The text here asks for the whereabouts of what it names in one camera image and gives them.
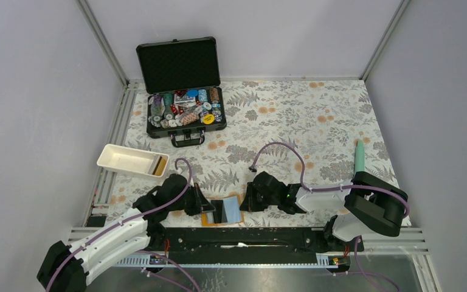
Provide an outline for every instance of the gray wall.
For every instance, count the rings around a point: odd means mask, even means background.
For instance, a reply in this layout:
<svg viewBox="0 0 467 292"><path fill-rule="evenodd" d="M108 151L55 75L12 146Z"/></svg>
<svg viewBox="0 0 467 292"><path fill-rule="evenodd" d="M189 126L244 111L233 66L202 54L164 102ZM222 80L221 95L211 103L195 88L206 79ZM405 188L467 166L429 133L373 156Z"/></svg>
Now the gray wall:
<svg viewBox="0 0 467 292"><path fill-rule="evenodd" d="M0 291L42 291L80 224L121 85L74 1L0 1Z"/></svg>
<svg viewBox="0 0 467 292"><path fill-rule="evenodd" d="M367 86L443 291L467 291L467 1L412 1Z"/></svg>
<svg viewBox="0 0 467 292"><path fill-rule="evenodd" d="M222 77L356 77L400 0L89 0L131 79L135 48L209 35Z"/></svg>

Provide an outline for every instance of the floral tablecloth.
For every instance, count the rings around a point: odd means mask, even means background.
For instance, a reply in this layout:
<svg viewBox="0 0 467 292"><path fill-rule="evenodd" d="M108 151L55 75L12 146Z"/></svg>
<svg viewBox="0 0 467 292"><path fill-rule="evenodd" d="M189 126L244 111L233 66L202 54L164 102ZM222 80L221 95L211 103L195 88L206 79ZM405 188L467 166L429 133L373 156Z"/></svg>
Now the floral tablecloth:
<svg viewBox="0 0 467 292"><path fill-rule="evenodd" d="M353 176L355 143L362 140L366 171L397 185L363 81L222 82L221 88L227 128L206 133L202 145L174 148L169 138L152 139L146 134L148 94L141 84L124 146L169 154L168 174L176 172L176 158L187 158L206 197L239 194L243 199L246 183L254 177L248 167L268 142L293 145L305 159L305 182L321 185ZM257 168L287 184L299 183L302 166L291 151L275 145L260 156ZM155 185L146 179L117 175L106 220L116 219ZM334 214L334 210L324 209L288 215L271 206L264 212L244 212L243 223L229 226L317 227ZM174 211L163 224L199 227L201 217ZM403 225L410 225L408 218Z"/></svg>

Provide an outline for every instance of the leaf pattern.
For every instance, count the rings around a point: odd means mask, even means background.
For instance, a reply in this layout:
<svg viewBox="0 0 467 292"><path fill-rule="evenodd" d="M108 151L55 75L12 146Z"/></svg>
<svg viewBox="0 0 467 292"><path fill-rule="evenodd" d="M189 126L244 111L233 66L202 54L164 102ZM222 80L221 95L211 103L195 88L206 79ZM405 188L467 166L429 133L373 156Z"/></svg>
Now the leaf pattern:
<svg viewBox="0 0 467 292"><path fill-rule="evenodd" d="M254 120L257 120L257 112L250 109L248 112L246 112L244 117L247 118L250 122L253 122Z"/></svg>
<svg viewBox="0 0 467 292"><path fill-rule="evenodd" d="M226 190L230 185L238 183L239 179L237 178L237 172L230 173L220 169L220 173L214 172L213 170L207 175L205 183L202 184L202 188L206 190L212 190L220 192L221 189Z"/></svg>
<svg viewBox="0 0 467 292"><path fill-rule="evenodd" d="M254 174L247 168L257 152L268 142L286 142L305 161L307 184L338 183L353 176L355 143L366 146L366 171L397 185L382 134L364 82L336 81L266 81L222 82L228 126L222 131L206 132L200 146L174 148L169 138L151 139L146 134L148 95L144 84L132 108L124 145L170 155L167 173L186 170L174 167L178 157L187 158L194 180L206 197L240 195ZM300 181L302 166L286 147L266 148L257 162L259 172L267 171L284 183ZM160 182L117 174L111 192L107 221L124 213L138 197ZM237 227L323 226L336 212L315 210L289 215L277 206L264 212L245 212ZM165 227L199 227L201 217L171 212L162 223ZM405 219L404 225L410 225Z"/></svg>

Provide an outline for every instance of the black briefcase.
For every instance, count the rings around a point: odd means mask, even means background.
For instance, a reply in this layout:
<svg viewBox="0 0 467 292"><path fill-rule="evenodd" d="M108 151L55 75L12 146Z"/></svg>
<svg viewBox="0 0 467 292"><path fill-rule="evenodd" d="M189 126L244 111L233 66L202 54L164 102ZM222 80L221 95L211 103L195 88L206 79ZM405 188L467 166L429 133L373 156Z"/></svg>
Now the black briefcase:
<svg viewBox="0 0 467 292"><path fill-rule="evenodd" d="M171 137L175 147L185 147L202 144L205 131L226 128L215 38L141 44L137 56L151 94L150 137Z"/></svg>

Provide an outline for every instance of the purple cable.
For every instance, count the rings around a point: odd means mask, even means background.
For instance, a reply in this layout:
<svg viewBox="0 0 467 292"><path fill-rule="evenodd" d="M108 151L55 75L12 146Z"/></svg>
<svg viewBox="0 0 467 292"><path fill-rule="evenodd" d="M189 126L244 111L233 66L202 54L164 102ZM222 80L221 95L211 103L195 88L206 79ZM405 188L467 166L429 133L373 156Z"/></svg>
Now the purple cable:
<svg viewBox="0 0 467 292"><path fill-rule="evenodd" d="M139 217L143 217L145 215L148 215L148 214L151 214L153 212L156 212L156 211L159 211L159 210L162 210L163 208L173 204L174 202L176 202L178 199L180 199L184 194L185 192L187 191L187 189L189 188L190 186L190 180L192 179L192 168L190 166L190 163L185 159L185 158L176 158L175 160L175 168L178 169L178 161L183 161L185 162L185 164L187 164L187 167L189 168L189 178L187 179L187 184L185 185L184 189L182 190L182 192L176 196L174 199L172 199L171 201L159 206L159 207L156 207L154 209L151 209L151 210L148 210L144 213L140 213L140 214L137 214L137 215L134 215L134 216L131 216L131 217L128 217L126 219L124 219L122 221L122 223L126 223L128 221L131 221L135 218L139 218ZM114 228L118 227L118 226L121 226L121 224L119 222L115 223L115 224L112 224L110 225L108 228L106 228L105 230L103 230L102 232L99 232L95 237L91 238L88 242L85 243L86 246L89 246L91 245L94 241L98 240L100 237L102 237L103 235L107 234L108 232L110 232L111 230L113 230ZM47 287L46 287L46 292L49 292L49 290L51 290L51 287L53 285L53 283L55 282L55 279L56 277L58 276L58 274L60 273L60 271L65 267L65 265L67 265L67 263L70 261L70 259L72 259L76 254L78 254L80 251L83 250L83 247L80 246L78 249L76 249L72 254L70 254L66 259L63 260L63 262L60 264L60 266L56 269L56 271L54 272L53 276L51 277L51 279L49 279L49 283L47 284Z"/></svg>
<svg viewBox="0 0 467 292"><path fill-rule="evenodd" d="M161 279L161 280L164 280L164 281L166 281L166 282L172 283L173 285L176 285L176 286L182 288L183 290L185 290L185 291L187 291L187 292L194 292L193 290L191 290L191 289L189 289L189 288L183 286L182 284L178 283L177 281L171 280L171 279L166 278L166 277L164 277L164 276L160 276L160 275L158 275L158 274L156 274L156 273L152 273L152 272L144 271L144 270L142 270L141 273L146 273L146 274L148 274L148 277L154 276L154 277L157 277L158 279Z"/></svg>
<svg viewBox="0 0 467 292"><path fill-rule="evenodd" d="M320 189L310 189L303 182L303 176L305 175L305 162L303 161L303 158L301 157L301 155L298 154L298 152L292 146L290 146L289 144L283 143L283 142L271 142L271 143L266 144L264 147L262 147L258 151L257 155L255 156L255 160L253 160L253 164L251 165L251 167L255 167L255 164L257 163L258 157L260 156L262 151L264 149L266 149L268 146L271 146L271 145L285 146L285 147L289 148L292 152L294 152L294 154L296 154L296 156L298 156L298 159L300 159L300 162L302 163L302 173L300 175L300 184L302 185L302 187L305 190L307 190L309 192L315 192L315 193L316 192L331 192L333 190L339 190L339 189L343 189L343 190L346 190L346 189L363 189L363 190L372 190L372 191L375 191L375 192L381 192L381 193L385 193L386 195L392 196L393 198L397 199L400 203L402 203L404 205L404 208L405 208L404 217L407 217L409 215L409 204L406 202L406 200L404 200L397 193L393 193L393 192L391 192L389 190L381 189L380 187L361 186L361 185L358 185L358 184L354 184L354 185L351 185L351 186L325 187L325 188L320 188Z"/></svg>
<svg viewBox="0 0 467 292"><path fill-rule="evenodd" d="M378 273L372 273L372 272L365 272L366 275L368 276L372 276L372 277L379 277L379 278L382 278L386 281L388 281L389 283L391 283L391 285L395 286L396 289L398 290L398 292L400 292L400 288L398 288L398 284L395 283L392 279L382 275L382 274L378 274ZM336 274L336 277L337 276L349 276L349 275L362 275L363 273L360 272L360 271L355 271L355 272L344 272L344 273L335 273ZM332 276L332 274L321 274L320 276Z"/></svg>
<svg viewBox="0 0 467 292"><path fill-rule="evenodd" d="M141 251L138 251L138 252L141 252L141 253L144 253L144 254L149 254L149 255L155 256L155 257L159 257L161 259L164 259L164 260L172 263L175 267L177 267L180 271L182 271L182 273L184 273L187 276L187 278L192 282L194 287L196 287L196 289L198 289L198 292L201 292L201 288L199 287L198 283L196 283L194 278L189 273L187 273L186 270L184 270L180 265L178 265L174 260L169 259L168 257L164 257L163 255L157 254L157 253L152 252L152 251L141 250Z"/></svg>
<svg viewBox="0 0 467 292"><path fill-rule="evenodd" d="M381 275L381 274L374 274L374 273L368 273L368 272L365 272L362 267L361 267L361 264L359 263L359 256L357 255L357 247L359 245L359 241L361 241L361 236L357 236L355 238L355 247L354 247L354 251L353 251L353 255L355 256L355 262L357 263L357 267L359 267L359 272L352 272L352 274L362 274L366 280L368 280L368 282L370 282L375 288L377 288L378 290L382 291L382 292L391 292L389 290L385 290L383 289L382 287L380 287L380 285L378 285L377 283L375 283L375 281L371 280L369 276L376 276L376 277L380 277L386 281L388 281L389 283L391 283L393 286L395 286L395 288L398 290L398 292L400 292L400 287L398 287L398 284L395 283L393 280L389 279L388 277L384 276L384 275Z"/></svg>

